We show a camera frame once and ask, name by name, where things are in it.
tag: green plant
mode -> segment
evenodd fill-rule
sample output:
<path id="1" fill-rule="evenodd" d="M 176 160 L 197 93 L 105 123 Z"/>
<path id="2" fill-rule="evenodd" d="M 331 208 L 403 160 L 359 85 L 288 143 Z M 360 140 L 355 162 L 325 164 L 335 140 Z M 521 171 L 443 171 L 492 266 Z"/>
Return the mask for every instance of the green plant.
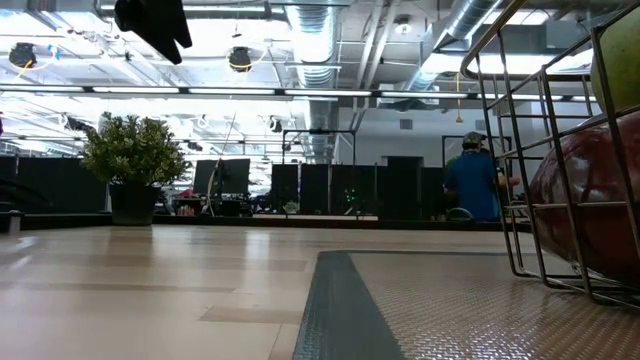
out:
<path id="1" fill-rule="evenodd" d="M 166 185 L 191 166 L 162 121 L 105 112 L 99 131 L 90 130 L 82 164 L 98 179 L 114 184 Z"/>

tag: wire basket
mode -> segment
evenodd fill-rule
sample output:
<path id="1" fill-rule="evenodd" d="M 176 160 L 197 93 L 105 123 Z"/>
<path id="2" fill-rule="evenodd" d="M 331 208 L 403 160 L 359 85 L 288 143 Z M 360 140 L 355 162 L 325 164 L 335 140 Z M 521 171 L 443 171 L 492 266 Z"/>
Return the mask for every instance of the wire basket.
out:
<path id="1" fill-rule="evenodd" d="M 486 123 L 487 136 L 492 138 L 492 125 L 489 118 L 489 113 L 492 109 L 500 107 L 501 104 L 506 103 L 508 107 L 507 114 L 500 114 L 498 116 L 498 131 L 499 138 L 502 144 L 502 148 L 504 147 L 504 129 L 502 122 L 503 120 L 510 120 L 510 125 L 513 130 L 513 140 L 515 149 L 511 151 L 503 151 L 500 154 L 496 153 L 495 146 L 493 142 L 489 142 L 489 150 L 491 152 L 491 156 L 494 161 L 496 160 L 504 160 L 505 163 L 510 164 L 511 161 L 517 162 L 520 167 L 521 176 L 522 176 L 522 184 L 524 188 L 525 195 L 525 204 L 522 202 L 518 203 L 515 201 L 513 197 L 512 190 L 509 190 L 509 195 L 507 196 L 507 202 L 503 200 L 499 200 L 500 208 L 501 208 L 501 221 L 502 227 L 504 230 L 504 236 L 506 240 L 507 251 L 509 255 L 509 263 L 511 267 L 511 271 L 514 275 L 518 277 L 526 277 L 526 278 L 539 278 L 542 280 L 544 285 L 553 289 L 565 289 L 565 290 L 575 290 L 585 293 L 590 299 L 594 302 L 601 304 L 616 304 L 616 305 L 627 305 L 636 309 L 640 309 L 640 290 L 629 287 L 627 285 L 623 285 L 618 281 L 608 279 L 604 276 L 601 276 L 591 270 L 589 270 L 584 256 L 585 249 L 585 239 L 581 236 L 581 222 L 578 217 L 578 208 L 589 208 L 589 207 L 597 207 L 597 206 L 607 206 L 607 207 L 624 207 L 627 210 L 629 221 L 631 224 L 631 230 L 633 233 L 633 239 L 635 242 L 635 250 L 640 258 L 640 240 L 639 240 L 639 231 L 638 231 L 638 207 L 636 201 L 634 200 L 634 193 L 631 184 L 631 179 L 629 176 L 629 171 L 626 166 L 626 158 L 625 158 L 625 150 L 622 143 L 622 137 L 620 134 L 620 129 L 618 127 L 617 120 L 624 115 L 636 112 L 640 110 L 640 106 L 626 109 L 624 111 L 616 112 L 614 109 L 614 102 L 611 96 L 609 81 L 607 78 L 607 72 L 604 65 L 602 48 L 600 44 L 600 38 L 604 31 L 609 28 L 611 25 L 622 19 L 624 16 L 629 14 L 631 11 L 635 10 L 640 6 L 640 3 L 636 2 L 634 5 L 629 6 L 627 9 L 618 13 L 615 17 L 613 17 L 607 23 L 597 26 L 593 28 L 589 35 L 582 38 L 576 44 L 574 44 L 571 48 L 564 51 L 562 54 L 555 57 L 553 60 L 549 61 L 546 65 L 544 65 L 539 71 L 534 74 L 528 76 L 516 76 L 510 75 L 507 70 L 507 58 L 505 55 L 504 49 L 504 41 L 502 29 L 508 22 L 508 20 L 517 12 L 519 8 L 521 8 L 526 3 L 526 0 L 514 0 L 512 1 L 502 12 L 501 16 L 494 22 L 494 24 L 489 28 L 489 30 L 483 35 L 483 37 L 478 41 L 478 43 L 469 51 L 467 56 L 465 57 L 462 63 L 461 73 L 468 78 L 474 78 L 478 80 L 478 84 L 480 86 L 480 92 L 482 96 L 482 105 L 484 110 L 484 118 Z M 481 72 L 481 56 L 480 52 L 491 42 L 497 38 L 497 42 L 499 45 L 500 58 L 502 60 L 502 65 L 504 67 L 504 74 L 500 76 L 486 76 Z M 588 81 L 589 78 L 586 75 L 558 75 L 558 74 L 549 74 L 548 69 L 554 64 L 558 63 L 560 60 L 565 58 L 566 56 L 574 53 L 576 50 L 581 48 L 582 46 L 591 43 L 593 46 L 593 51 L 595 55 L 595 61 L 597 66 L 600 69 L 600 80 L 602 83 L 602 90 L 604 93 L 604 101 L 605 106 L 603 109 L 604 116 L 594 117 L 593 109 L 591 107 L 590 102 L 590 94 L 588 89 Z M 478 72 L 471 72 L 468 68 L 469 65 L 475 61 L 477 64 Z M 487 94 L 485 90 L 485 80 L 493 81 L 494 93 Z M 521 80 L 516 86 L 511 86 L 512 80 Z M 498 84 L 499 81 L 504 81 L 504 86 L 506 88 L 506 94 L 500 96 L 498 94 Z M 560 81 L 560 82 L 581 82 L 582 88 L 584 90 L 584 99 L 586 102 L 586 110 L 588 116 L 581 117 L 577 115 L 558 115 L 556 114 L 554 108 L 554 97 L 551 93 L 550 81 Z M 541 108 L 541 115 L 517 115 L 515 110 L 515 101 L 514 94 L 523 89 L 527 84 L 537 84 L 537 89 L 539 92 L 539 102 Z M 495 99 L 493 102 L 489 103 L 488 98 Z M 520 131 L 518 129 L 518 118 L 537 118 L 544 121 L 545 131 L 547 136 L 538 141 L 534 141 L 529 144 L 523 144 L 522 138 L 520 136 Z M 568 130 L 560 131 L 557 126 L 557 120 L 562 118 L 590 118 L 591 121 L 582 123 L 579 126 L 573 127 Z M 607 124 L 609 126 L 611 140 L 613 144 L 613 150 L 615 154 L 615 159 L 617 162 L 617 166 L 619 169 L 620 178 L 622 179 L 622 184 L 624 186 L 624 195 L 625 201 L 612 201 L 612 202 L 578 202 L 573 199 L 570 192 L 570 182 L 569 176 L 567 173 L 567 167 L 565 164 L 565 157 L 563 154 L 563 149 L 561 146 L 561 139 L 571 134 L 578 133 L 580 131 L 584 131 L 586 129 L 593 128 L 595 126 Z M 555 156 L 558 162 L 558 171 L 560 174 L 560 180 L 562 185 L 562 190 L 564 192 L 565 198 L 567 199 L 566 203 L 554 203 L 554 204 L 536 204 L 530 201 L 531 199 L 531 189 L 529 185 L 528 174 L 526 170 L 526 162 L 529 160 L 542 160 L 542 158 L 534 158 L 527 157 L 524 155 L 524 152 L 529 149 L 533 149 L 538 146 L 543 145 L 553 145 L 553 150 L 555 152 Z M 538 215 L 540 212 L 549 211 L 550 209 L 566 209 L 568 213 L 568 218 L 570 222 L 570 227 L 572 230 L 573 237 L 573 246 L 576 254 L 576 262 L 572 264 L 574 270 L 577 275 L 554 275 L 549 274 L 547 272 L 547 266 L 545 264 L 545 256 L 543 255 L 540 236 L 539 236 L 539 227 L 538 227 Z M 532 271 L 528 269 L 523 261 L 523 252 L 520 240 L 520 234 L 518 233 L 518 229 L 520 227 L 515 226 L 516 219 L 514 215 L 514 210 L 525 210 L 529 214 L 529 218 L 531 221 L 531 230 L 533 233 L 534 246 L 535 246 L 535 255 L 537 258 L 537 263 L 539 266 L 539 271 Z"/>

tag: silver duct pipe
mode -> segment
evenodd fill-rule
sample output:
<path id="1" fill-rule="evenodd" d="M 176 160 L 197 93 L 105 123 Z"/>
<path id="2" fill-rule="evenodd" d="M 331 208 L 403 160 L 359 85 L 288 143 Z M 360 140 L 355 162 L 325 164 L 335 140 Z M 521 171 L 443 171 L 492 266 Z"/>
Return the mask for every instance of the silver duct pipe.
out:
<path id="1" fill-rule="evenodd" d="M 434 30 L 434 26 L 429 27 L 428 31 L 431 33 L 427 33 L 426 41 L 429 44 L 425 47 L 424 61 L 427 61 L 434 49 L 472 36 L 501 2 L 502 0 L 456 0 L 451 15 L 446 20 L 447 25 L 441 31 Z M 439 75 L 428 71 L 429 69 L 420 67 L 407 81 L 404 90 L 426 91 Z"/>
<path id="2" fill-rule="evenodd" d="M 338 12 L 332 6 L 285 7 L 294 35 L 294 56 L 299 63 L 326 63 L 335 58 Z M 332 88 L 336 70 L 323 67 L 298 67 L 298 80 L 304 88 Z M 309 128 L 335 130 L 338 128 L 338 103 L 309 101 Z M 335 136 L 311 136 L 313 156 L 317 163 L 325 162 L 332 153 L 327 145 L 335 143 Z"/>

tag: ceiling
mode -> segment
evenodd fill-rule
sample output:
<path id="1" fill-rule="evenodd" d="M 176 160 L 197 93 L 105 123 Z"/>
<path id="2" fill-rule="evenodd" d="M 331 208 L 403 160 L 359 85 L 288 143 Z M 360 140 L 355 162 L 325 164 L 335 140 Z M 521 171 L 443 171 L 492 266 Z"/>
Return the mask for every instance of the ceiling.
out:
<path id="1" fill-rule="evenodd" d="M 108 11 L 104 12 L 106 16 L 98 15 L 103 13 L 100 9 L 107 9 L 114 2 L 98 1 L 98 11 L 87 6 L 93 5 L 93 0 L 59 0 L 57 7 L 50 11 L 28 10 L 25 0 L 8 0 L 7 5 L 3 2 L 3 5 L 0 5 L 0 84 L 252 88 L 300 86 L 297 72 L 300 62 L 296 59 L 294 51 L 296 33 L 292 31 L 288 22 L 278 20 L 280 17 L 267 21 L 234 18 L 233 15 L 224 19 L 193 16 L 188 20 L 193 46 L 181 49 L 183 63 L 174 66 L 134 33 L 121 32 L 114 24 L 113 18 L 109 17 Z M 357 87 L 356 79 L 366 48 L 365 40 L 368 32 L 376 29 L 378 35 L 373 41 L 367 70 L 374 68 L 371 65 L 376 60 L 375 49 L 380 46 L 383 50 L 380 60 L 375 61 L 378 65 L 372 76 L 371 87 L 376 88 L 380 84 L 397 87 L 410 79 L 423 65 L 424 54 L 421 55 L 421 47 L 429 24 L 445 19 L 451 11 L 451 3 L 452 1 L 447 0 L 400 1 L 396 14 L 409 16 L 411 31 L 400 34 L 391 30 L 386 41 L 380 33 L 388 21 L 394 20 L 388 16 L 388 6 L 382 9 L 381 20 L 375 24 L 376 26 L 373 26 L 371 21 L 375 1 L 354 1 L 350 6 L 340 7 L 335 44 L 337 55 L 332 64 L 327 64 L 338 69 L 335 86 L 341 89 Z M 184 4 L 218 8 L 226 5 L 263 6 L 260 2 L 223 4 L 211 0 L 184 1 Z M 274 11 L 281 9 L 277 2 L 273 4 Z M 545 59 L 550 59 L 562 50 L 550 45 L 549 37 L 544 32 L 547 23 L 559 20 L 562 22 L 560 25 L 567 25 L 572 29 L 566 35 L 567 41 L 571 41 L 572 32 L 575 32 L 576 36 L 580 35 L 580 28 L 585 26 L 585 18 L 592 19 L 608 14 L 617 9 L 619 4 L 619 1 L 604 0 L 530 1 L 524 8 L 526 10 L 514 17 L 511 22 L 513 25 L 505 29 L 505 32 L 512 33 L 515 39 L 513 48 L 508 47 L 507 51 L 513 50 L 520 56 L 536 55 L 538 58 L 527 57 L 512 61 L 510 67 L 520 66 L 522 69 L 510 68 L 510 71 L 535 71 L 539 67 L 536 61 L 542 64 Z M 498 13 L 499 10 L 486 23 L 491 23 Z M 522 45 L 518 44 L 522 41 L 518 41 L 516 36 L 536 36 L 536 41 Z M 8 55 L 16 43 L 25 42 L 35 45 L 37 64 L 33 69 L 22 71 L 9 61 Z M 538 44 L 543 49 L 534 48 L 531 43 Z M 230 68 L 227 57 L 234 47 L 250 49 L 253 63 L 248 73 L 237 73 Z M 464 51 L 449 49 L 428 59 L 431 62 L 428 65 L 429 69 L 441 74 L 435 82 L 436 89 L 478 91 L 477 82 L 453 76 L 458 71 L 463 55 Z M 489 57 L 485 58 L 487 63 L 491 62 Z M 580 68 L 585 65 L 585 61 L 582 61 L 585 58 L 588 66 L 590 58 L 585 56 L 571 58 L 574 63 L 565 65 L 567 68 Z M 579 90 L 581 91 L 581 86 L 579 89 L 571 86 L 554 87 L 554 91 L 563 93 Z M 225 100 L 142 95 L 135 98 L 101 98 L 82 94 L 41 96 L 5 92 L 0 94 L 0 111 L 3 112 L 5 131 L 2 141 L 4 149 L 0 144 L 0 151 L 23 154 L 28 152 L 42 156 L 75 156 L 82 149 L 82 140 L 74 138 L 82 138 L 82 134 L 70 130 L 65 125 L 65 119 L 71 117 L 98 127 L 101 113 L 109 111 L 115 114 L 135 113 L 167 121 L 177 138 L 202 145 L 202 151 L 189 150 L 185 145 L 185 151 L 194 160 L 218 157 L 224 152 L 224 156 L 252 156 L 259 160 L 256 164 L 262 164 L 262 161 L 279 161 L 281 158 L 282 136 L 269 130 L 268 120 L 281 121 L 284 129 L 308 129 L 310 114 L 307 100 Z M 342 128 L 348 128 L 353 116 L 350 102 L 346 103 L 347 107 L 342 107 L 338 113 L 337 123 Z M 345 106 L 345 102 L 341 101 L 340 105 Z M 413 136 L 446 131 L 445 128 L 450 126 L 449 118 L 455 121 L 457 106 L 456 101 L 441 101 L 434 104 L 429 112 L 409 113 L 408 116 L 414 119 L 424 119 L 414 122 L 417 127 L 412 133 Z M 465 103 L 462 108 L 478 109 L 479 102 Z M 367 124 L 362 129 L 363 134 L 385 134 L 386 128 L 390 125 L 385 125 L 384 122 L 390 114 L 394 114 L 394 111 L 376 109 L 373 106 L 363 120 Z M 481 115 L 480 112 L 468 112 L 465 117 L 475 120 L 478 114 Z M 394 122 L 392 126 L 395 129 L 397 124 Z M 293 141 L 294 136 L 288 135 L 288 141 Z M 300 141 L 300 145 L 292 143 L 292 149 L 286 155 L 287 159 L 308 160 L 311 140 L 306 135 L 300 135 L 296 140 Z M 259 174 L 264 179 L 269 171 L 270 169 L 256 170 L 252 171 L 252 174 Z"/>

